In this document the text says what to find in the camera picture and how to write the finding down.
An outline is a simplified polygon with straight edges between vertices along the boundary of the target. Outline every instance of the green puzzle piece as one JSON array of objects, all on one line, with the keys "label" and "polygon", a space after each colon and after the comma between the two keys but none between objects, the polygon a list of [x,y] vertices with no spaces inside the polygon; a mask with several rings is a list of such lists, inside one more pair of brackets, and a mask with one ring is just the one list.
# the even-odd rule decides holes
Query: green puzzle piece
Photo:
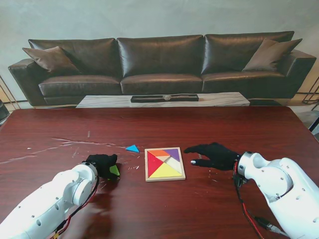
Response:
[{"label": "green puzzle piece", "polygon": [[110,167],[110,172],[111,172],[111,173],[114,173],[114,174],[116,174],[116,175],[118,175],[118,176],[120,175],[119,169],[117,168],[116,165]]}]

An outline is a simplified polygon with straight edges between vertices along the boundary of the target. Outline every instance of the brown leather couch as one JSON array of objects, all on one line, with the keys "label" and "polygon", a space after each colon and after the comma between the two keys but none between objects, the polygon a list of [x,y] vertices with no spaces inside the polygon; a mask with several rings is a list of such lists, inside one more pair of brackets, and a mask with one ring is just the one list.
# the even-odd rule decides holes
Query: brown leather couch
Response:
[{"label": "brown leather couch", "polygon": [[293,31],[99,40],[29,40],[60,46],[83,73],[51,76],[32,59],[9,70],[33,106],[76,105],[86,95],[240,92],[248,99],[290,99],[316,58],[294,50],[278,72],[242,72],[263,39],[289,41]]}]

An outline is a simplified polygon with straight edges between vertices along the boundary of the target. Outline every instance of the black glove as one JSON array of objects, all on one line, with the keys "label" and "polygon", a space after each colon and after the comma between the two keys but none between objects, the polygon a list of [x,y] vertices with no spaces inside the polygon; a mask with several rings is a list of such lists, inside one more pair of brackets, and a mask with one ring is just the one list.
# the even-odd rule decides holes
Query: black glove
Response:
[{"label": "black glove", "polygon": [[189,147],[184,150],[184,153],[199,153],[205,155],[210,160],[196,159],[192,160],[192,164],[211,167],[219,170],[233,170],[236,159],[240,158],[240,155],[230,149],[224,147],[219,143],[200,144],[197,146]]},{"label": "black glove", "polygon": [[115,165],[117,159],[118,156],[116,154],[111,156],[106,154],[95,154],[90,155],[85,162],[94,165],[100,177],[107,179],[117,179],[118,175],[110,172],[110,167]]}]

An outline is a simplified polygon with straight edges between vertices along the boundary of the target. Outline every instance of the black tray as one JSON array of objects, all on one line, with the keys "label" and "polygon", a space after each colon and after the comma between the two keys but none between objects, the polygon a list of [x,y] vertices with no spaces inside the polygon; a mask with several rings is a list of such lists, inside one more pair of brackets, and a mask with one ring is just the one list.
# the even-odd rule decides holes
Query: black tray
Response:
[{"label": "black tray", "polygon": [[156,103],[156,102],[176,102],[176,101],[198,101],[197,94],[179,94],[163,96],[132,96],[132,103]]}]

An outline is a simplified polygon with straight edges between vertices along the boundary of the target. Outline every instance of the red triangle piece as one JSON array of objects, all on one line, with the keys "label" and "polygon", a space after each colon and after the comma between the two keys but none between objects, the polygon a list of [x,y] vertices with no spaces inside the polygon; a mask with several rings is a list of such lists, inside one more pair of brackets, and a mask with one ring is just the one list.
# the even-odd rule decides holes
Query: red triangle piece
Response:
[{"label": "red triangle piece", "polygon": [[148,152],[148,171],[149,177],[163,164],[163,161]]}]

